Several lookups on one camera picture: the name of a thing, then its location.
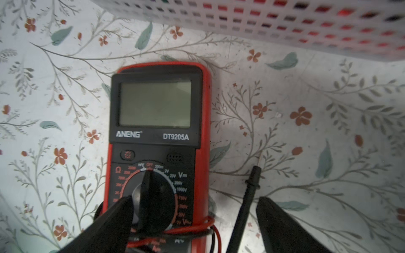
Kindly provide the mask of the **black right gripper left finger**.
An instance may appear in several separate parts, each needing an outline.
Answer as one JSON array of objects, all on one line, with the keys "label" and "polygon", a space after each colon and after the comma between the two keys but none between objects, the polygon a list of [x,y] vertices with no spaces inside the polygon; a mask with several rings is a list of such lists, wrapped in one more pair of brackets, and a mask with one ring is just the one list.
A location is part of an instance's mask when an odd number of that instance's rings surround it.
[{"label": "black right gripper left finger", "polygon": [[61,253],[123,253],[129,240],[134,206],[131,196],[121,198]]}]

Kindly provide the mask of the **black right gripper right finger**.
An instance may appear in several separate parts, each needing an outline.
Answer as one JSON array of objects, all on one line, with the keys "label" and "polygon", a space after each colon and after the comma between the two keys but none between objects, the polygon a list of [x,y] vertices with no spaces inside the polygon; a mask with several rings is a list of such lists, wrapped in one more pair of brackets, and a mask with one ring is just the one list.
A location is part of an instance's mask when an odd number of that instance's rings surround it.
[{"label": "black right gripper right finger", "polygon": [[256,214],[267,253],[330,252],[270,198],[259,198]]}]

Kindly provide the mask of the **red multimeter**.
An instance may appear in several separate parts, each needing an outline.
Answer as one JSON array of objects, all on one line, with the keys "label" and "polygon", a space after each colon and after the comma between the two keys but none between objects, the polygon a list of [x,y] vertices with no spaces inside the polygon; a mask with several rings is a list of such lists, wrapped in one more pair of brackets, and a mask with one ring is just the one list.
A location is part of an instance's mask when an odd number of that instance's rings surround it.
[{"label": "red multimeter", "polygon": [[209,214],[211,86],[210,71],[195,62],[135,64],[112,77],[97,218],[132,197],[124,253],[221,252]]}]

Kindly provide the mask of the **white plastic basket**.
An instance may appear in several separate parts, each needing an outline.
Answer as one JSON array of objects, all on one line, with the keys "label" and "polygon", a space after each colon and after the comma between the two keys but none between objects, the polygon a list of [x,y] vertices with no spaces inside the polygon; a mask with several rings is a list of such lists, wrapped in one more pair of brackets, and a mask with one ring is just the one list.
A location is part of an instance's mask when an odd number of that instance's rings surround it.
[{"label": "white plastic basket", "polygon": [[97,1],[126,19],[367,60],[405,58],[404,1]]}]

